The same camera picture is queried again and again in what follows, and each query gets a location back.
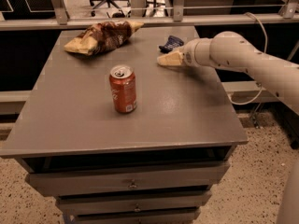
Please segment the speckled floor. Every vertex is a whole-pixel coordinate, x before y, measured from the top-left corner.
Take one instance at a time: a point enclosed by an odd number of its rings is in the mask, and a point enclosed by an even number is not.
[[[259,116],[255,129],[248,114],[238,114],[249,143],[233,153],[231,167],[194,224],[275,223],[282,192],[299,151],[271,112]],[[24,181],[26,172],[14,160],[0,159],[0,223],[59,224],[62,213],[53,198],[43,198]]]

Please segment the crumpled snack bag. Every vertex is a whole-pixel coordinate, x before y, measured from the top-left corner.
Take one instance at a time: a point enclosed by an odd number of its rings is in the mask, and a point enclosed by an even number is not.
[[[117,49],[143,24],[137,21],[97,23],[64,45],[64,50],[91,56]]]

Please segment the red soda can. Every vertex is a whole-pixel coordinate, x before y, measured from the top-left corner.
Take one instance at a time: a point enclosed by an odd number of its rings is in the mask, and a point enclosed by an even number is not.
[[[137,105],[133,68],[125,64],[114,66],[109,81],[115,109],[121,113],[133,111]]]

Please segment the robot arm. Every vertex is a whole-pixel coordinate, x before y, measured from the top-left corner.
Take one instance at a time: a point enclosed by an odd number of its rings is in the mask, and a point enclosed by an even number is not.
[[[244,72],[299,115],[299,65],[257,50],[237,33],[223,32],[212,39],[194,39],[160,56],[158,64],[204,65]]]

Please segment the drawer handle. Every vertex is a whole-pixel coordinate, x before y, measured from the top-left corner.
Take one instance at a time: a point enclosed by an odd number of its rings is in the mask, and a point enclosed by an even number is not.
[[[131,184],[128,186],[129,189],[137,189],[138,185],[135,183],[135,180],[133,179],[131,181]]]
[[[134,211],[135,211],[136,213],[141,212],[141,209],[139,208],[139,205],[138,205],[138,204],[136,205]]]

